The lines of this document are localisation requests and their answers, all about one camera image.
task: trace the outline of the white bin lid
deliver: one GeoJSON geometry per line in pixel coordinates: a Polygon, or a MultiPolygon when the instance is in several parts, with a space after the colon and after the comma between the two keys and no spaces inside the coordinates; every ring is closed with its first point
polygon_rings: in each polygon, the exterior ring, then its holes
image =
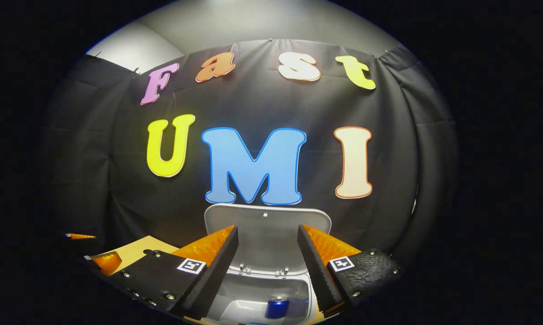
{"type": "Polygon", "coordinates": [[[298,225],[307,224],[329,234],[331,220],[316,209],[214,204],[205,210],[207,233],[235,225],[239,245],[230,269],[275,275],[288,268],[288,276],[307,271],[298,245],[298,225]]]}

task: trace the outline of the pink letter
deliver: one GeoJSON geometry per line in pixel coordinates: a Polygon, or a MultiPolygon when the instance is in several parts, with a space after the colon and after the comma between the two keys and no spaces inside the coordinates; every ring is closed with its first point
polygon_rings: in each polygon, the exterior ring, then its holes
{"type": "Polygon", "coordinates": [[[160,98],[157,94],[157,87],[160,87],[160,90],[163,90],[167,86],[169,81],[169,75],[166,72],[171,72],[174,74],[179,69],[179,63],[174,63],[155,70],[149,74],[149,84],[147,85],[147,90],[145,91],[145,96],[141,99],[141,105],[153,103],[154,101],[160,98]]]}

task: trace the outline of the blue can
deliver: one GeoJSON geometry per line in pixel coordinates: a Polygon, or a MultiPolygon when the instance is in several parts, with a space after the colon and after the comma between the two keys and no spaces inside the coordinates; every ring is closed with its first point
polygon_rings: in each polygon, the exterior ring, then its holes
{"type": "Polygon", "coordinates": [[[282,318],[288,313],[290,300],[288,298],[274,297],[267,302],[266,318],[282,318]]]}

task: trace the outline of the letter i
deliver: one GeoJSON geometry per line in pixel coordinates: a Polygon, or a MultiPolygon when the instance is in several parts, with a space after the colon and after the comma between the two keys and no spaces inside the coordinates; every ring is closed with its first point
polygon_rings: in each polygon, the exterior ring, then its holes
{"type": "Polygon", "coordinates": [[[368,183],[368,148],[372,134],[360,127],[341,127],[334,131],[334,136],[342,144],[344,171],[342,183],[336,187],[339,198],[362,198],[372,193],[368,183]]]}

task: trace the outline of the orange letter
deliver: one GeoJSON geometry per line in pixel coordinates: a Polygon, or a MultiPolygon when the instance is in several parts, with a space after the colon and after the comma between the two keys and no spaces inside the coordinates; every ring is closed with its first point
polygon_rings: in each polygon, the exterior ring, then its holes
{"type": "Polygon", "coordinates": [[[210,57],[203,64],[201,64],[201,71],[195,76],[195,81],[205,82],[212,77],[221,77],[224,74],[228,74],[235,68],[234,54],[231,52],[224,52],[210,57]]]}
{"type": "Polygon", "coordinates": [[[368,148],[372,134],[360,127],[342,127],[334,131],[336,139],[342,143],[344,171],[342,183],[336,187],[339,198],[361,198],[372,193],[368,183],[368,148]]]}

